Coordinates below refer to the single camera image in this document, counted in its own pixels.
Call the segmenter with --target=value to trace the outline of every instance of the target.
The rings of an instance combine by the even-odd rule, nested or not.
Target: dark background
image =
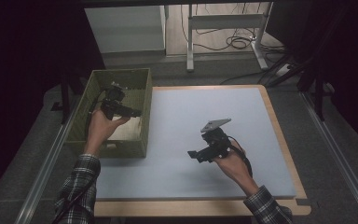
[[[335,6],[316,2],[301,38],[301,57],[314,48],[317,38],[308,42],[310,34],[329,20]],[[32,127],[44,93],[60,84],[63,74],[87,77],[92,69],[103,68],[83,8],[65,3],[0,2],[0,177]],[[336,89],[333,102],[358,132],[357,2],[351,1],[322,57],[325,79]]]

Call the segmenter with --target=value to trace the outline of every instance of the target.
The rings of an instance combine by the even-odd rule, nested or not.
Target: wooden border
[[[258,88],[266,105],[269,118],[277,136],[283,157],[294,181],[296,197],[294,199],[277,200],[280,205],[287,206],[295,216],[306,216],[310,213],[310,205],[298,205],[296,200],[307,200],[307,195],[298,176],[289,148],[284,139],[281,126],[275,115],[266,88],[261,85],[233,86],[175,86],[154,87],[153,91],[169,90],[222,90],[237,88]],[[251,216],[252,213],[242,200],[204,200],[204,201],[153,201],[153,202],[96,202],[96,217],[236,217]]]

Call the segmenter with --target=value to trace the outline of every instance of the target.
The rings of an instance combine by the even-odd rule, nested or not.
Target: human hand
[[[241,148],[237,142],[231,141],[231,145]],[[258,186],[249,174],[246,164],[240,155],[234,150],[230,150],[225,158],[214,158],[214,162],[220,167],[226,176],[234,180],[247,196],[258,192]]]
[[[121,117],[120,119],[107,119],[101,109],[97,109],[92,113],[91,122],[89,124],[89,136],[84,149],[84,153],[99,155],[99,147],[110,137],[116,128],[129,121],[130,118]]]

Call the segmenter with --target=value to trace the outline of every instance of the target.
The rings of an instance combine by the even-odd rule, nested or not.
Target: plaid shirt sleeve
[[[260,224],[292,223],[292,211],[279,206],[265,186],[243,202]]]
[[[92,179],[96,179],[101,172],[100,161],[89,154],[82,154],[77,159],[75,167],[60,189],[55,206],[56,216],[71,202]],[[60,223],[92,223],[94,219],[94,204],[96,198],[95,182],[85,194],[66,213]]]

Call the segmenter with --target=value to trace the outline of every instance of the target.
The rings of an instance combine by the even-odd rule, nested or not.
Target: olive green bin
[[[108,88],[112,82],[124,89],[124,106],[142,111],[139,118],[131,118],[129,122],[117,128],[111,138],[101,146],[101,158],[144,158],[147,151],[150,106],[152,101],[152,78],[150,69],[95,70],[80,99],[68,137],[64,143],[77,154],[81,154],[86,144],[86,123],[90,107],[100,91]]]

